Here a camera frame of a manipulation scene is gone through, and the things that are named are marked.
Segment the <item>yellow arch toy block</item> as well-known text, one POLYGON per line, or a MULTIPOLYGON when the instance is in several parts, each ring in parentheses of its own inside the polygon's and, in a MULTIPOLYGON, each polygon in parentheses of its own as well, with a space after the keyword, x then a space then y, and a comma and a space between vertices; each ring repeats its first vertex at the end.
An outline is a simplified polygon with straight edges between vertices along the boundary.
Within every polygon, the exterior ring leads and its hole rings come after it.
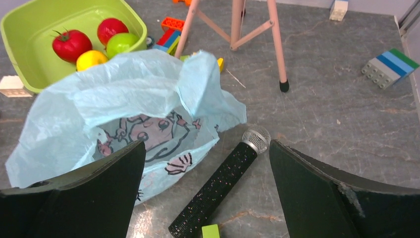
POLYGON ((224 69, 224 58, 218 58, 217 63, 219 66, 219 72, 223 72, 224 69))

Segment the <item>green fake apple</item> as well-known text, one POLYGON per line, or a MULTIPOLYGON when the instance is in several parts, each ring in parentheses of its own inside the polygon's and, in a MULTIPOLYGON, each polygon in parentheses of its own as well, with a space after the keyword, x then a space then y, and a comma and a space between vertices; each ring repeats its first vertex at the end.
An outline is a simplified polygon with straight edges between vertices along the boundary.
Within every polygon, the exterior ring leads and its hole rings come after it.
POLYGON ((139 40, 139 37, 133 33, 118 33, 112 36, 107 45, 106 45, 106 54, 109 59, 113 58, 115 55, 120 54, 139 40))

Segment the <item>yellow fake fruit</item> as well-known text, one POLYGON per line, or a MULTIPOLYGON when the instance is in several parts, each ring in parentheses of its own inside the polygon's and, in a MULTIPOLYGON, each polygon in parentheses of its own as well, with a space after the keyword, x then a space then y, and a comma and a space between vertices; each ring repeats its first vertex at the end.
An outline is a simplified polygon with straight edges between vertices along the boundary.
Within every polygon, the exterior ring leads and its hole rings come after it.
POLYGON ((84 71, 92 66, 102 64, 108 61, 108 57, 96 50, 90 50, 80 55, 76 61, 76 70, 84 71))

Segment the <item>green flat toy block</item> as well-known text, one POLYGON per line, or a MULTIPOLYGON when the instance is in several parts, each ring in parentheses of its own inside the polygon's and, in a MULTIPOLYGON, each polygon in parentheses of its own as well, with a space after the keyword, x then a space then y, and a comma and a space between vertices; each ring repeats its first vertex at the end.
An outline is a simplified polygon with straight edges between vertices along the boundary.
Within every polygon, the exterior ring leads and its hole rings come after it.
POLYGON ((179 59, 182 61, 182 62, 184 62, 186 59, 188 59, 190 57, 190 55, 184 55, 184 56, 181 56, 179 59))

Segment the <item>light blue printed plastic bag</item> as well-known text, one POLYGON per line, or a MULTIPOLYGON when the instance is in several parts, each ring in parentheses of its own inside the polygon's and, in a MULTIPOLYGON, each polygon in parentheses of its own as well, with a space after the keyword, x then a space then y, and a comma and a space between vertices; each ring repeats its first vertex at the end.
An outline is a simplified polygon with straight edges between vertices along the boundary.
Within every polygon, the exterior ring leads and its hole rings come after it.
POLYGON ((23 188, 142 141, 138 205, 193 169, 220 132, 246 121, 246 106, 221 88, 213 54, 119 54, 44 89, 5 167, 10 184, 23 188))

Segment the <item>orange toy brick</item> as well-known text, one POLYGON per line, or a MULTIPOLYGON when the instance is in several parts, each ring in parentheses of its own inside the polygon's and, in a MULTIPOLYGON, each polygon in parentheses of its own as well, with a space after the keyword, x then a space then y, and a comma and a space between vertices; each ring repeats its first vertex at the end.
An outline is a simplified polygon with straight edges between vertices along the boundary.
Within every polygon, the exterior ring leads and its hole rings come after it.
POLYGON ((177 30, 177 31, 182 31, 183 27, 184 27, 185 21, 184 20, 180 20, 177 18, 172 18, 172 17, 166 17, 162 22, 161 22, 161 28, 163 29, 164 32, 166 32, 168 29, 173 29, 173 30, 177 30))

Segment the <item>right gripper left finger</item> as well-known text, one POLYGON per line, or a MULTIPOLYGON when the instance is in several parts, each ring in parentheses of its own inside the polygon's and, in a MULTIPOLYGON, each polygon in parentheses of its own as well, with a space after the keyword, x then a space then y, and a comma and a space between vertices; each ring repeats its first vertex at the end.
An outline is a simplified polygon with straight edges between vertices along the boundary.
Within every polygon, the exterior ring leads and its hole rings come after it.
POLYGON ((60 176, 1 190, 1 237, 125 237, 145 157, 137 141, 60 176))

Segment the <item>red blue toy brick stack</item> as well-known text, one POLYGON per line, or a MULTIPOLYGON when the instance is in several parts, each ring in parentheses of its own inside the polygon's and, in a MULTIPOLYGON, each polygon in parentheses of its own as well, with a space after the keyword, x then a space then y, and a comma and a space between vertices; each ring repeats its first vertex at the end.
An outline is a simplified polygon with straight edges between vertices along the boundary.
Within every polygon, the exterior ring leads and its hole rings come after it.
POLYGON ((179 43, 180 35, 181 32, 178 30, 167 30, 158 40, 158 42, 153 46, 153 49, 158 49, 168 53, 171 56, 174 56, 179 43))

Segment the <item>lime green plastic tray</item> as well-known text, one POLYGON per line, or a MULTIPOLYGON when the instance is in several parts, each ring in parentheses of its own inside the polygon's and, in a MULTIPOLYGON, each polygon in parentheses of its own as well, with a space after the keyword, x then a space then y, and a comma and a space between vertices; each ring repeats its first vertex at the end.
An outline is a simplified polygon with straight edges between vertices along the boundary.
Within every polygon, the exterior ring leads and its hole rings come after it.
POLYGON ((75 65, 53 51, 54 38, 66 30, 79 30, 104 51, 97 28, 106 18, 117 18, 139 37, 130 51, 146 49, 148 30, 124 0, 31 0, 7 13, 1 20, 3 43, 24 86, 34 93, 75 72, 75 65))

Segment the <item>white toy brick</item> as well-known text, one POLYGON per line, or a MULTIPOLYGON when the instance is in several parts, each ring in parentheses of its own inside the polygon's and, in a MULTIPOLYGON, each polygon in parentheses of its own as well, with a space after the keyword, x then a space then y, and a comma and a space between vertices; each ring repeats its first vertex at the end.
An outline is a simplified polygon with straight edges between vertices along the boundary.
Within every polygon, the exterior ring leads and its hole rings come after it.
POLYGON ((0 92, 9 98, 33 97, 33 93, 26 90, 19 76, 3 76, 0 80, 0 92))

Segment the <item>black toy microphone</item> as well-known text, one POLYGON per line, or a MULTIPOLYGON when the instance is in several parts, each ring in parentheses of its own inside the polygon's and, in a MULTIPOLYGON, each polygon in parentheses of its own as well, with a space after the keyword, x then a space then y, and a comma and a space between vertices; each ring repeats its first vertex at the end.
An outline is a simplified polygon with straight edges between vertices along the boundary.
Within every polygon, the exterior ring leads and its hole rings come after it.
POLYGON ((267 129, 251 125, 241 142, 168 227, 174 238, 193 238, 271 140, 267 129))

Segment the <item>white blue small brick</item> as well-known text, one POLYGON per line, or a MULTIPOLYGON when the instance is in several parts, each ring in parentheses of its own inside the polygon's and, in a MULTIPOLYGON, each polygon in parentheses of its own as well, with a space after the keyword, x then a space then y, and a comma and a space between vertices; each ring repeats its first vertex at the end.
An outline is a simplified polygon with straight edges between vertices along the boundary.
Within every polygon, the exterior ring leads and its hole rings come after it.
POLYGON ((342 21, 348 10, 347 0, 335 0, 331 6, 329 19, 342 21))

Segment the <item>orange arch toy block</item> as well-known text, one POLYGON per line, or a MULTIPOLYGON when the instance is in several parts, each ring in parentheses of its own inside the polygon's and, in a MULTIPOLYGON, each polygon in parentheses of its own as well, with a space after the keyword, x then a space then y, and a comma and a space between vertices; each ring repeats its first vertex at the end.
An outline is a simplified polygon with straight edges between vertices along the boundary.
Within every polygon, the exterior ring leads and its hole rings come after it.
POLYGON ((172 0, 173 3, 181 3, 183 2, 186 6, 190 6, 192 0, 172 0))

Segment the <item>grey blue green brick stack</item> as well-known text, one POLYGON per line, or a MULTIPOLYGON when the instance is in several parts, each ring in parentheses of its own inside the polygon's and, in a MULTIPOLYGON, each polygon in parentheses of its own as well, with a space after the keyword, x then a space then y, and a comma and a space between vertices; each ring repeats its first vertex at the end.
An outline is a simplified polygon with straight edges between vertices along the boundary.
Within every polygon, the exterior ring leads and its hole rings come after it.
POLYGON ((387 89, 396 82, 407 78, 419 66, 419 63, 400 50, 392 48, 370 59, 361 68, 361 73, 379 88, 387 89))

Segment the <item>red fake fruit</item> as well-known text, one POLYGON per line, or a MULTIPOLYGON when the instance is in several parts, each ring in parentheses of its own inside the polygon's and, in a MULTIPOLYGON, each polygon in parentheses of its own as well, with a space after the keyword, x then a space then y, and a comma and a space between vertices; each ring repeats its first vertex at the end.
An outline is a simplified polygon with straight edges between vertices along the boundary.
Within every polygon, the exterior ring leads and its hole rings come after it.
POLYGON ((91 40, 79 30, 55 32, 58 36, 52 42, 52 49, 60 59, 66 62, 76 63, 83 53, 93 49, 91 40))
POLYGON ((119 33, 129 33, 129 30, 127 26, 117 18, 106 18, 97 28, 97 38, 104 46, 107 45, 111 37, 119 33))

